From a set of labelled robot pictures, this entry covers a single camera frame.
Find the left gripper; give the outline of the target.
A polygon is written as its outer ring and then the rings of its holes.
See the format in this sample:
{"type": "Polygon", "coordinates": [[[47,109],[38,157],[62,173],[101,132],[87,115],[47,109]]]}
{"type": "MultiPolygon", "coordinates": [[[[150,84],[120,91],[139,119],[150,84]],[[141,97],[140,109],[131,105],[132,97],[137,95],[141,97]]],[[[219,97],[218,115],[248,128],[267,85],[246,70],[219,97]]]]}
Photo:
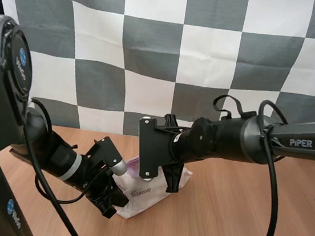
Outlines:
{"type": "Polygon", "coordinates": [[[116,214],[114,206],[125,207],[129,199],[123,194],[115,182],[108,185],[110,167],[106,164],[94,164],[89,159],[84,160],[81,174],[81,194],[75,200],[86,197],[91,201],[105,218],[116,214]]]}

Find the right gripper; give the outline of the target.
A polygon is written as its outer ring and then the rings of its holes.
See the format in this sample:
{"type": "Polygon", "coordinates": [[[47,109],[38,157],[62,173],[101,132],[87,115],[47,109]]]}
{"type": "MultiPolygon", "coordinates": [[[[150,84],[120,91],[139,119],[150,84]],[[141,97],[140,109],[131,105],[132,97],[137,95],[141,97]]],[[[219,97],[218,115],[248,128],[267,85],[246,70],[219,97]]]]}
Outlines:
{"type": "Polygon", "coordinates": [[[178,127],[176,116],[166,114],[165,124],[154,127],[154,143],[150,148],[150,164],[164,165],[164,176],[167,183],[167,193],[179,192],[179,183],[183,173],[180,157],[186,150],[186,133],[188,127],[178,127]]]}

